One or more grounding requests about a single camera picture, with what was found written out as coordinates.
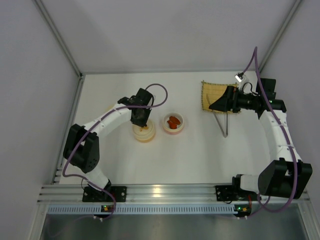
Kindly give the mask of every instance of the yellow object in bowl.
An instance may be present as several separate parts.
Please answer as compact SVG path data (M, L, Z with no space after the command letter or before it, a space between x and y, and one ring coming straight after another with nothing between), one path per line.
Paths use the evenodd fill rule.
M144 127L133 125L132 131L135 139L141 143L148 143L154 139L156 135L156 126L154 122L149 119Z

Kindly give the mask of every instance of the black mounting bracket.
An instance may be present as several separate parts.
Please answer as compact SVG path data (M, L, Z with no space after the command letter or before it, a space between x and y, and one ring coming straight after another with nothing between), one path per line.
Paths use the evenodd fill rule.
M240 177L238 174L232 178L232 185L216 185L215 194L218 202L231 203L233 201L251 201L257 200L257 194L253 191L246 191L240 188Z
M132 97L123 97L118 104L124 104L131 110L131 122L139 127L147 126L147 121L151 112L151 108L135 108L130 106L148 106L154 96L147 90L140 88L136 95Z
M127 187L111 186L108 191L117 203L126 202ZM84 203L112 203L113 200L105 192L96 190L91 186L86 186L83 191L82 202Z
M297 185L294 199L300 198L312 175L312 166L309 163L297 162ZM284 158L272 161L259 175L258 189L261 195L289 198L294 185L294 163Z
M80 139L86 134L84 126L72 125L63 150L63 157L68 159ZM73 155L70 163L82 170L85 174L92 171L100 159L99 137L96 132L90 132Z

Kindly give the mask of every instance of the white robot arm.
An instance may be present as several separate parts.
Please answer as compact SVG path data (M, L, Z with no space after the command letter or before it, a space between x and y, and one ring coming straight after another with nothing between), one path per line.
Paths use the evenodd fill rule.
M109 192L111 187L110 180L104 175L98 164L100 159L99 138L106 137L118 126L128 121L140 127L147 126L153 101L154 96L140 88L136 95L131 98L121 98L112 109L95 120L83 126L74 124L70 128L63 156L66 159L71 158L70 163L83 172L79 177L85 177L89 184L92 183L98 187L92 185L92 188ZM72 155L75 146L85 134L87 136Z
M211 110L221 112L232 111L234 113L238 113L241 109L254 110L265 131L271 163L260 175L238 174L232 179L233 190L244 190L260 193L265 196L289 198L294 186L293 157L295 157L298 171L294 198L298 199L312 175L312 167L310 164L301 161L296 148L293 146L287 125L285 103L282 100L276 99L276 93L274 92L276 80L262 78L261 84L264 89L263 93L266 95L272 110L280 121L276 120L273 113L269 111L270 109L259 85L256 87L256 92L245 93L244 87L249 82L248 78L243 73L237 74L236 78L241 80L239 81L240 87L228 86L222 97L211 104L209 108Z
M117 103L108 112L111 112L114 109L125 107L125 106L126 105L124 104ZM129 122L131 120L132 110L128 108L115 110L111 112L108 117L102 120L102 117L106 115L106 113L104 113L97 119L85 124L84 129L88 131L96 122L100 122L100 124L98 124L93 131L94 133L97 134L99 138L104 138L120 125L126 122ZM85 173L84 176L86 177L86 179L88 179L89 182L94 183L95 185L97 185L99 188L102 188L102 189L104 189L109 182L109 179L102 172L99 164L97 164L93 170Z

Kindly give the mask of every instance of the white enclosure wall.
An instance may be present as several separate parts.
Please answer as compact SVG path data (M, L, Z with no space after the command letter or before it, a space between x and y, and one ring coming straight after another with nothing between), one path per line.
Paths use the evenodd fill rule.
M293 0L43 0L82 72L240 70Z
M302 160L312 164L307 189L320 217L320 1L304 1L262 76L277 79L276 92L288 110L288 124Z
M78 77L31 0L0 3L0 238L27 236Z

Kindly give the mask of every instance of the white surface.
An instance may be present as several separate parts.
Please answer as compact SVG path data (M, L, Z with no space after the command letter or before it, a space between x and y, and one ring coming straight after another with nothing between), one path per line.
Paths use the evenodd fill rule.
M293 0L43 0L83 72L239 70Z
M132 124L123 124L100 139L100 161L113 184L230 183L236 174L259 174L270 162L264 130L254 111L229 116L229 136L224 138L212 113L201 109L201 81L232 84L236 72L189 72L87 75L75 122L84 124L99 116L118 99L135 95L139 88L161 83L167 102L151 111L156 135L149 143L134 139ZM256 81L255 73L247 76ZM148 89L160 103L162 88ZM161 120L181 113L185 126L178 135L162 130ZM69 166L67 173L74 172ZM78 178L61 178L79 184Z
M78 78L31 0L0 1L0 239L25 240Z
M319 10L319 0L302 2L262 75L277 79L277 95L286 104L294 145L302 160L312 164L307 190L320 220Z
M274 112L277 118L281 121L281 124L289 137L290 146L293 147L296 162L298 160L302 160L299 154L297 153L294 142L292 141L290 135L290 131L287 125L287 113L282 112L281 110L275 110ZM264 111L260 117L260 122L264 129L266 140L268 142L271 161L284 158L287 162L293 162L293 158L289 151L285 135L273 114L270 111Z

